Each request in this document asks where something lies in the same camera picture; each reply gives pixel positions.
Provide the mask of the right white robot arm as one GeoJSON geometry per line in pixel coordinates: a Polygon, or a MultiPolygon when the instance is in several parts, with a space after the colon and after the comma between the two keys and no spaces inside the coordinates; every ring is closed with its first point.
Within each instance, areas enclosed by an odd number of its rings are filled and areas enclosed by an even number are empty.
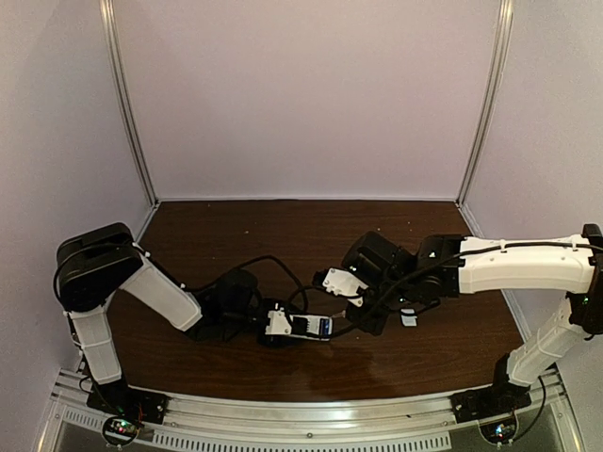
{"type": "Polygon", "coordinates": [[[424,238],[411,253],[369,232],[323,285],[351,303],[349,321],[374,335],[382,331],[384,309],[394,299],[427,304],[494,290],[563,291],[557,312],[497,362],[492,392],[519,395],[579,341],[601,334],[602,233],[587,224],[579,234],[544,240],[439,234],[424,238]]]}

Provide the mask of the white remote control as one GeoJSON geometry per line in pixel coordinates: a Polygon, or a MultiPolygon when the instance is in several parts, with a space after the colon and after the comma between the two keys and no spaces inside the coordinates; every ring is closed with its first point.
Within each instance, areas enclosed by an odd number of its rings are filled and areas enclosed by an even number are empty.
{"type": "Polygon", "coordinates": [[[296,339],[329,341],[334,322],[324,315],[293,315],[291,336],[296,339]]]}

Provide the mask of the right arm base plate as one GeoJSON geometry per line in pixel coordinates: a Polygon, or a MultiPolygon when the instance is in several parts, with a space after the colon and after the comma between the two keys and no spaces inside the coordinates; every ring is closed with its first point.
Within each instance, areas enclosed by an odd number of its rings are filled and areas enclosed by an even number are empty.
{"type": "Polygon", "coordinates": [[[511,413],[531,404],[528,391],[498,391],[492,386],[455,393],[449,400],[458,424],[511,413]]]}

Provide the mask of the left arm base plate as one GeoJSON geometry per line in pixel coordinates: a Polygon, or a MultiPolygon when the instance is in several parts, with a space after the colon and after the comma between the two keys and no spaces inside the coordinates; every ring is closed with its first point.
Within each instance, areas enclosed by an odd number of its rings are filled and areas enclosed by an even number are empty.
{"type": "Polygon", "coordinates": [[[107,403],[106,398],[93,390],[88,395],[86,406],[137,423],[162,425],[168,402],[169,398],[164,394],[130,389],[126,401],[107,403]]]}

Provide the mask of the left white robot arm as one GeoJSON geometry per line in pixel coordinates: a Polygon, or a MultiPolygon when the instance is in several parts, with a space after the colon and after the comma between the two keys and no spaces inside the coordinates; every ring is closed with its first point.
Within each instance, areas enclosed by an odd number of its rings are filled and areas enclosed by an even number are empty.
{"type": "Polygon", "coordinates": [[[55,296],[92,380],[125,385],[106,303],[117,292],[141,301],[194,342],[225,339],[248,327],[264,333],[282,301],[264,297],[242,264],[200,288],[188,288],[144,250],[121,222],[77,235],[57,248],[55,296]]]}

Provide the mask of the white battery cover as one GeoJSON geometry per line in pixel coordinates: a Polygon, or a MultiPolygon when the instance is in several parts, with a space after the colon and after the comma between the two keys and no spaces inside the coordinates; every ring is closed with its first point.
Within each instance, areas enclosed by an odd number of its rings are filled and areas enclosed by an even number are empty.
{"type": "Polygon", "coordinates": [[[417,326],[417,313],[414,309],[401,309],[399,317],[403,327],[414,328],[417,326]]]}

